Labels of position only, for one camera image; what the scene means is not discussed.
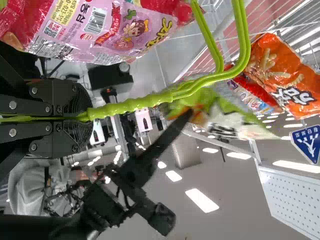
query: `white pegboard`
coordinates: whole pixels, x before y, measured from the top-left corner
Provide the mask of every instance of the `white pegboard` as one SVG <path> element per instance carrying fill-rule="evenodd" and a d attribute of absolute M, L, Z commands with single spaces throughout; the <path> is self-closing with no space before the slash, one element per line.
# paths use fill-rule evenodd
<path fill-rule="evenodd" d="M 271 215 L 310 239 L 320 239 L 320 180 L 258 167 Z"/>

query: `cartoon character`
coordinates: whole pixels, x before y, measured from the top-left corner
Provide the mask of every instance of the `cartoon character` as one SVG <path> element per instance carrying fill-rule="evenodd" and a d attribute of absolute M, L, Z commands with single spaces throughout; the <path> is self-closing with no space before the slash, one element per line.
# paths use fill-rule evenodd
<path fill-rule="evenodd" d="M 138 20 L 138 21 L 133 20 L 131 24 L 128 23 L 123 28 L 123 31 L 129 37 L 138 37 L 141 34 L 149 31 L 148 25 L 149 25 L 149 19 Z"/>
<path fill-rule="evenodd" d="M 134 47 L 131 37 L 121 39 L 112 44 L 112 46 L 118 51 L 128 51 Z"/>
<path fill-rule="evenodd" d="M 137 16 L 137 11 L 128 9 L 128 15 L 124 16 L 123 21 L 131 20 L 135 16 Z"/>

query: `blue sign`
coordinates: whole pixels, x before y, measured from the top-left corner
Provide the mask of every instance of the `blue sign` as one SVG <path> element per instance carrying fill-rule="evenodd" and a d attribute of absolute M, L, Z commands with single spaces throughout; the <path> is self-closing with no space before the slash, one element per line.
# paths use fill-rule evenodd
<path fill-rule="evenodd" d="M 290 133 L 291 143 L 312 164 L 318 164 L 320 153 L 320 125 Z"/>

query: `pink snack bag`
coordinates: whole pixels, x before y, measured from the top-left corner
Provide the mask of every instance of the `pink snack bag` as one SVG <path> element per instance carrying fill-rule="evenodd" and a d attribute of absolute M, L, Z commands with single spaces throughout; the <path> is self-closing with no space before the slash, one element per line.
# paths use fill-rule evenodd
<path fill-rule="evenodd" d="M 41 57 L 111 65 L 142 56 L 179 24 L 136 1 L 8 0 L 0 39 Z"/>

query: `red snack bag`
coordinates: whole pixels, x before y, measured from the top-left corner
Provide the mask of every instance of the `red snack bag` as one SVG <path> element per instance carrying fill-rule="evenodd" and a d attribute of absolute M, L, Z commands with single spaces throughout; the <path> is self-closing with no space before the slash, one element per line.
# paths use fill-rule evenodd
<path fill-rule="evenodd" d="M 252 45 L 244 73 L 296 119 L 320 114 L 320 75 L 276 35 L 266 33 Z"/>

